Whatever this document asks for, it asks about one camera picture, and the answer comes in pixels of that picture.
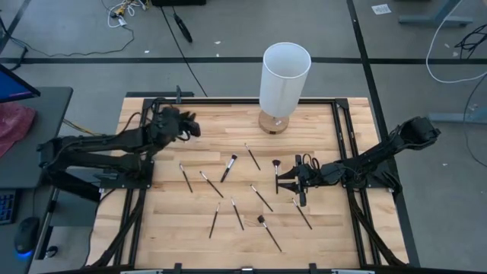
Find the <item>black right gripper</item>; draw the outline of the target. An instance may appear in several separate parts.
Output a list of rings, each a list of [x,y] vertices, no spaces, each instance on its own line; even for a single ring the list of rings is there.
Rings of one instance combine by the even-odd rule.
[[[278,175],[278,180],[291,180],[297,178],[297,183],[278,183],[277,187],[298,193],[300,206],[307,204],[307,189],[310,187],[319,187],[323,184],[323,175],[320,171],[320,162],[310,154],[304,154],[295,168]]]

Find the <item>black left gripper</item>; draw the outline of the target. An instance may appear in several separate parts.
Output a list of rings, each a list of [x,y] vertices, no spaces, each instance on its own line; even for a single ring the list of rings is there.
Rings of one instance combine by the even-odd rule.
[[[183,134],[181,120],[188,124],[190,135],[200,137],[201,129],[196,119],[196,113],[189,111],[181,113],[176,107],[152,107],[152,118],[146,126],[148,137],[147,153],[157,153]]]

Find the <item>black fan-head makeup brush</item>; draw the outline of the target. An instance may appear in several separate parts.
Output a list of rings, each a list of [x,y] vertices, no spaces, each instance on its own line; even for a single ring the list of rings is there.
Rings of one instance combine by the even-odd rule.
[[[278,159],[274,159],[272,161],[272,164],[274,166],[275,170],[275,193],[279,193],[279,165],[281,164],[281,161]]]

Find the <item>thick black powder brush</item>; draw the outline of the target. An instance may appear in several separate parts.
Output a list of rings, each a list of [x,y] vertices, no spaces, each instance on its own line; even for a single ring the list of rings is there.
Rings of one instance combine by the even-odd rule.
[[[237,160],[237,155],[236,154],[232,154],[231,156],[231,159],[229,160],[228,162],[228,165],[227,167],[225,168],[225,171],[223,173],[223,175],[221,176],[221,179],[220,179],[220,183],[223,183],[225,178],[227,177],[232,165],[234,164],[234,162]]]

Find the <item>black-bristle makeup brush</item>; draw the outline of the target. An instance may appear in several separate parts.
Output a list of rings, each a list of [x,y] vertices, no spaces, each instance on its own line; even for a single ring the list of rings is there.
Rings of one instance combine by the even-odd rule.
[[[271,237],[273,243],[277,246],[278,250],[280,252],[282,252],[281,247],[279,246],[278,242],[276,241],[275,237],[273,236],[272,232],[270,231],[269,227],[267,226],[265,218],[262,215],[259,215],[257,217],[257,220],[266,229],[267,233]]]

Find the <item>black elongated floor tool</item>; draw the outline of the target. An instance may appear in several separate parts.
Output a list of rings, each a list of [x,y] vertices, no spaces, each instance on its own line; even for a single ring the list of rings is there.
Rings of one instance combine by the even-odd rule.
[[[175,20],[178,28],[180,29],[181,34],[186,39],[186,41],[188,43],[192,43],[193,42],[193,37],[191,36],[191,33],[189,32],[187,26],[184,24],[184,22],[181,19],[181,17],[179,15],[177,15],[176,13],[174,13],[173,14],[173,18],[174,18],[174,20]]]

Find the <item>white shade wooden base lamp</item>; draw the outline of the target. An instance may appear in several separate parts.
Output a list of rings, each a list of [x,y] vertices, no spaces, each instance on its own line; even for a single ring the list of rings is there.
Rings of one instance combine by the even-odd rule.
[[[296,43],[275,43],[264,52],[258,117],[262,131],[278,135],[288,128],[311,65],[309,52]]]

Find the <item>black box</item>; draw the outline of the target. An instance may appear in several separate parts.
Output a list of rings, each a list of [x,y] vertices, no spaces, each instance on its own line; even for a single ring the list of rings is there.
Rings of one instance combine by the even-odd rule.
[[[151,0],[153,6],[187,6],[187,5],[205,5],[207,0]]]

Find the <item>dark grey desk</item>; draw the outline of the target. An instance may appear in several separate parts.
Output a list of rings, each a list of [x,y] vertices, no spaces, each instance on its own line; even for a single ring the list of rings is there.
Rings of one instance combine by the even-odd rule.
[[[0,157],[0,189],[30,189],[40,184],[37,146],[58,135],[73,89],[40,87],[39,91],[39,97],[20,102],[35,109],[36,116],[27,136]]]

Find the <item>blue-grey desk foot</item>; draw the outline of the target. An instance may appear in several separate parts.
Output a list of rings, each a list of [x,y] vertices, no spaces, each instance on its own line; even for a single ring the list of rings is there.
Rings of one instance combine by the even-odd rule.
[[[487,124],[487,107],[467,107],[462,113],[429,113],[428,118],[436,123]]]
[[[399,23],[427,27],[466,27],[473,23],[472,18],[453,15],[461,2],[462,0],[447,0],[433,15],[401,15]]]

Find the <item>pink cloth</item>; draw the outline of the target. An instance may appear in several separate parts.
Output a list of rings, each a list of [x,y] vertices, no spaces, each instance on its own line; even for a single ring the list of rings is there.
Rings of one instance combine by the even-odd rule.
[[[19,103],[0,104],[0,158],[30,130],[35,109]]]

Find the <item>computer monitor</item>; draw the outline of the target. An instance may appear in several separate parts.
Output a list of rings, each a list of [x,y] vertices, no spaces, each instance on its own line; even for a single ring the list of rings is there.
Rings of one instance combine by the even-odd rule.
[[[0,65],[0,103],[39,97],[41,93],[10,69]]]

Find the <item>black computer mouse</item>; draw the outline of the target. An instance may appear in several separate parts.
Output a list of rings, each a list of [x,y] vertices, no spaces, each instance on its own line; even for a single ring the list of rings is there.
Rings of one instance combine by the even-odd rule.
[[[14,236],[14,248],[17,255],[28,255],[37,243],[37,234],[40,227],[38,217],[29,217],[24,219],[18,226]]]

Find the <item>black keyboard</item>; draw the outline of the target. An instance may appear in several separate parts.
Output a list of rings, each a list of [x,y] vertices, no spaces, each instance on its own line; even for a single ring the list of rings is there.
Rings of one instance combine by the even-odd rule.
[[[17,203],[17,190],[0,190],[0,225],[14,223]]]

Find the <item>black aluminium table frame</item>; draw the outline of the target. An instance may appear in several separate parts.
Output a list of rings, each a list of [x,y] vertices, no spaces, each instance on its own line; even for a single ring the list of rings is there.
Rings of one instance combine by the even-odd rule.
[[[196,113],[202,134],[188,142],[175,142],[155,157],[154,179],[145,197],[138,245],[126,244],[123,258],[135,257],[138,269],[159,269],[230,274],[284,273],[287,270],[354,269],[359,267],[358,247],[345,189],[312,189],[302,209],[310,230],[294,206],[296,196],[275,193],[274,159],[280,172],[288,171],[294,157],[308,153],[321,163],[366,151],[378,142],[367,98],[303,100],[291,115],[289,127],[269,135],[258,125],[259,103],[253,98],[185,98],[181,110]],[[250,147],[258,170],[244,143]],[[231,159],[223,183],[221,176]],[[181,163],[193,193],[180,170]],[[222,193],[221,198],[202,171]],[[250,184],[272,207],[271,212]],[[231,204],[236,202],[244,231]],[[221,203],[212,238],[209,232]],[[266,229],[262,215],[282,249]]]

